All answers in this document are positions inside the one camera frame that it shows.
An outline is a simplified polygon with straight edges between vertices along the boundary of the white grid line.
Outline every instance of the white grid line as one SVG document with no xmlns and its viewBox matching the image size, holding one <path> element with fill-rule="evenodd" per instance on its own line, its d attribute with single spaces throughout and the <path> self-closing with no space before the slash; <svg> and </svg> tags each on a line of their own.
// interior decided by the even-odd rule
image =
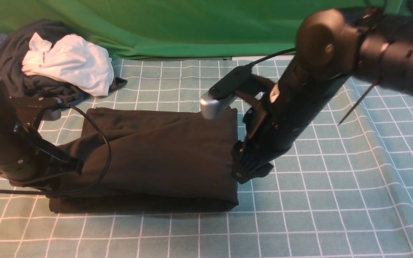
<svg viewBox="0 0 413 258">
<path fill-rule="evenodd" d="M 339 128 L 336 127 L 336 129 L 337 129 L 337 134 L 339 135 L 339 137 L 341 137 L 341 132 L 340 132 Z M 344 149 L 344 151 L 347 152 L 346 147 L 345 147 L 345 143 L 342 139 L 341 139 L 341 144 L 342 144 L 342 148 Z M 347 161 L 348 161 L 348 164 L 349 164 L 351 170 L 353 170 L 353 165 L 351 164 L 351 160 L 350 160 L 350 157 L 348 155 L 347 155 Z M 352 174 L 353 174 L 353 178 L 355 180 L 355 183 L 356 183 L 357 187 L 359 188 L 358 179 L 357 179 L 355 173 L 352 173 Z M 361 190 L 359 190 L 359 194 L 361 196 L 362 204 L 364 205 L 364 207 L 366 209 L 367 218 L 368 218 L 369 223 L 370 223 L 370 225 L 373 229 L 375 241 L 377 242 L 377 246 L 379 247 L 379 250 L 380 250 L 380 253 L 382 254 L 382 257 L 384 257 L 384 252 L 382 250 L 382 246 L 380 245 L 379 237 L 377 236 L 377 230 L 375 229 L 375 226 L 372 222 L 371 215 L 369 214 L 369 210 L 367 209 L 366 201 L 364 199 L 364 195 L 362 194 Z"/>
<path fill-rule="evenodd" d="M 295 151 L 295 153 L 296 153 L 296 155 L 297 155 L 297 147 L 296 147 L 296 145 L 294 144 L 293 147 L 294 147 L 294 151 Z M 302 166 L 300 165 L 300 159 L 299 159 L 299 157 L 297 157 L 297 163 L 298 163 L 298 165 L 299 165 L 300 172 L 302 172 Z M 314 217 L 313 217 L 312 205 L 310 204 L 310 198 L 308 197 L 307 185 L 305 184 L 304 176 L 302 176 L 302 183 L 303 183 L 303 185 L 304 185 L 305 197 L 307 198 L 308 209 L 310 210 L 310 216 L 311 216 L 311 218 L 312 218 L 313 227 L 315 228 L 315 231 L 318 231 L 318 230 L 317 230 L 317 225 L 316 225 L 316 223 L 315 223 L 315 219 L 314 219 Z M 323 250 L 321 250 L 320 238 L 319 238 L 318 233 L 316 233 L 316 236 L 317 236 L 317 243 L 318 243 L 319 252 L 320 252 L 321 256 L 323 256 Z"/>
<path fill-rule="evenodd" d="M 256 200 L 254 197 L 254 187 L 253 187 L 253 180 L 250 180 L 250 185 L 251 185 L 251 197 L 253 199 L 253 209 L 254 209 L 254 222 L 256 223 L 256 232 L 257 234 L 257 251 L 259 252 L 259 257 L 262 257 L 262 252 L 261 252 L 261 239 L 259 238 L 259 225 L 257 224 L 257 213 L 256 213 Z"/>
<path fill-rule="evenodd" d="M 326 175 L 328 176 L 329 186 L 331 187 L 332 195 L 334 196 L 334 202 L 336 203 L 336 207 L 337 207 L 337 209 L 339 210 L 340 207 L 339 207 L 339 203 L 337 202 L 336 193 L 334 192 L 334 187 L 333 187 L 333 184 L 332 184 L 332 181 L 331 181 L 331 175 L 328 173 L 328 166 L 326 165 L 326 160 L 324 160 L 323 150 L 321 149 L 321 145 L 320 145 L 320 142 L 319 142 L 318 136 L 317 136 L 317 131 L 315 130 L 315 127 L 314 127 L 314 126 L 313 126 L 313 132 L 314 132 L 314 134 L 315 134 L 315 138 L 317 139 L 318 149 L 319 149 L 319 151 L 320 151 L 320 153 L 321 153 L 321 159 L 323 160 L 323 165 L 324 165 L 324 168 L 325 168 L 325 170 L 326 170 Z M 340 220 L 341 220 L 342 227 L 343 227 L 344 230 L 346 231 L 346 227 L 345 227 L 344 220 L 343 220 L 343 218 L 342 218 L 342 214 L 341 214 L 341 211 L 340 211 L 340 210 L 339 210 L 339 218 L 340 218 Z M 346 237 L 346 240 L 347 240 L 348 249 L 349 249 L 349 251 L 350 251 L 350 254 L 353 255 L 353 250 L 351 249 L 350 239 L 348 238 L 348 234 L 347 234 L 346 232 L 345 232 L 345 237 Z"/>
<path fill-rule="evenodd" d="M 277 75 L 280 76 L 280 73 L 278 72 L 277 68 L 277 61 L 274 60 L 275 64 L 275 69 L 277 70 Z M 277 165 L 275 164 L 275 160 L 272 160 L 272 164 L 274 165 L 274 171 L 277 171 Z M 281 198 L 281 189 L 280 189 L 280 181 L 278 179 L 278 174 L 275 173 L 275 180 L 277 181 L 277 189 L 278 189 L 278 198 L 280 199 L 280 206 L 281 206 L 281 212 L 283 214 L 283 222 L 285 224 L 285 232 L 288 232 L 288 224 L 286 223 L 286 216 L 285 216 L 285 208 L 283 207 L 283 200 Z M 288 251 L 290 252 L 290 256 L 292 256 L 292 251 L 291 251 L 291 243 L 290 243 L 290 235 L 286 234 L 286 241 L 288 242 Z"/>
<path fill-rule="evenodd" d="M 211 234 L 200 234 L 201 236 L 209 235 L 297 235 L 297 234 L 331 234 L 331 233 L 372 233 L 372 232 L 394 232 L 407 228 L 413 228 L 413 225 L 399 227 L 397 229 L 389 230 L 318 230 L 318 231 L 289 231 L 289 232 L 241 232 L 241 233 L 211 233 Z M 172 238 L 175 237 L 196 237 L 197 234 L 193 235 L 172 235 Z M 23 239 L 22 242 L 36 242 L 36 241 L 47 241 L 47 240 L 125 240 L 125 239 L 149 239 L 149 238 L 168 238 L 169 235 L 146 235 L 146 236 L 126 236 L 126 237 L 53 237 L 53 238 L 36 238 L 36 239 Z M 0 240 L 2 242 L 20 242 L 20 239 L 8 239 Z"/>
</svg>

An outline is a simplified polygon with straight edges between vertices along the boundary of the teal grid mat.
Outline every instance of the teal grid mat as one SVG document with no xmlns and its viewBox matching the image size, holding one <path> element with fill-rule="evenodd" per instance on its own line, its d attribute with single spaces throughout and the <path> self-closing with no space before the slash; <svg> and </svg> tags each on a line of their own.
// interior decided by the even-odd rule
<svg viewBox="0 0 413 258">
<path fill-rule="evenodd" d="M 117 60 L 128 85 L 96 107 L 199 111 L 199 97 L 243 61 Z M 287 61 L 254 72 L 276 81 Z M 240 205 L 222 214 L 53 214 L 44 197 L 0 195 L 0 257 L 254 258 L 413 257 L 413 98 L 349 80 L 266 178 L 239 186 Z M 248 106 L 238 108 L 239 135 Z M 63 144 L 82 117 L 65 111 L 41 124 Z M 13 189 L 0 179 L 0 188 Z"/>
</svg>

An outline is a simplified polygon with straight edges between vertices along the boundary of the screw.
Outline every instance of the screw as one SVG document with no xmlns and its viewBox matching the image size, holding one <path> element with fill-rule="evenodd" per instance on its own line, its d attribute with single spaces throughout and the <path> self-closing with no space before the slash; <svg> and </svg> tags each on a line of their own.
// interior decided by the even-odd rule
<svg viewBox="0 0 413 258">
<path fill-rule="evenodd" d="M 326 46 L 325 51 L 326 53 L 331 53 L 333 49 L 334 49 L 334 46 L 332 44 L 329 44 Z"/>
</svg>

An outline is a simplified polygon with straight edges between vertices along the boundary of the pile of clothes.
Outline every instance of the pile of clothes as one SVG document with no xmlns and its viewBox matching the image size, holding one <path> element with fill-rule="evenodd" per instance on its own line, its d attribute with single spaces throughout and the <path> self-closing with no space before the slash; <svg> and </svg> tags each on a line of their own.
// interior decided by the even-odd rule
<svg viewBox="0 0 413 258">
<path fill-rule="evenodd" d="M 58 98 L 71 105 L 127 83 L 115 78 L 106 49 L 51 20 L 0 36 L 0 80 L 12 97 Z"/>
</svg>

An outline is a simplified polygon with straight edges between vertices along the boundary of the black fabric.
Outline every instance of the black fabric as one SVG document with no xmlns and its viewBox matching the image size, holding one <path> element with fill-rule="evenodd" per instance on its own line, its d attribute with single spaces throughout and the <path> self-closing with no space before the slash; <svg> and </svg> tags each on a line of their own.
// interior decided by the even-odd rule
<svg viewBox="0 0 413 258">
<path fill-rule="evenodd" d="M 12 97 L 57 97 L 64 103 L 80 100 L 85 93 L 75 85 L 22 72 L 22 61 L 29 50 L 34 33 L 55 45 L 72 31 L 60 21 L 40 20 L 11 34 L 0 45 L 0 75 Z"/>
<path fill-rule="evenodd" d="M 108 108 L 89 109 L 87 114 L 110 140 L 110 168 L 93 190 L 52 199 L 52 211 L 109 211 L 113 205 L 125 210 L 224 211 L 238 204 L 237 183 L 231 177 L 236 109 L 215 120 L 200 113 Z M 81 176 L 62 178 L 61 190 L 89 185 L 106 162 L 107 149 L 87 121 L 82 136 L 60 148 L 85 163 Z"/>
</svg>

